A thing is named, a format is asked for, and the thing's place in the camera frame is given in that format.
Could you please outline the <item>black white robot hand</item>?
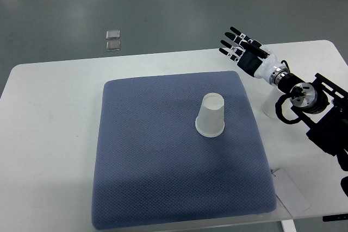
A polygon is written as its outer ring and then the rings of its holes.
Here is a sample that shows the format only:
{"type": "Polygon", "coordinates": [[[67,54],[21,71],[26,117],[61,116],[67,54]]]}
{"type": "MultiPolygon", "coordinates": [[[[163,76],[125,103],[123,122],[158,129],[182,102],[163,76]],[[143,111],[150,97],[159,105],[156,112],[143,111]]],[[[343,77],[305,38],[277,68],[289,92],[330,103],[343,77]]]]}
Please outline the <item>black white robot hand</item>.
{"type": "Polygon", "coordinates": [[[257,77],[256,73],[266,66],[266,62],[272,62],[272,51],[267,49],[257,40],[248,37],[235,27],[230,27],[225,36],[235,45],[221,40],[225,48],[219,48],[219,51],[237,63],[244,72],[252,77],[257,77]]]}

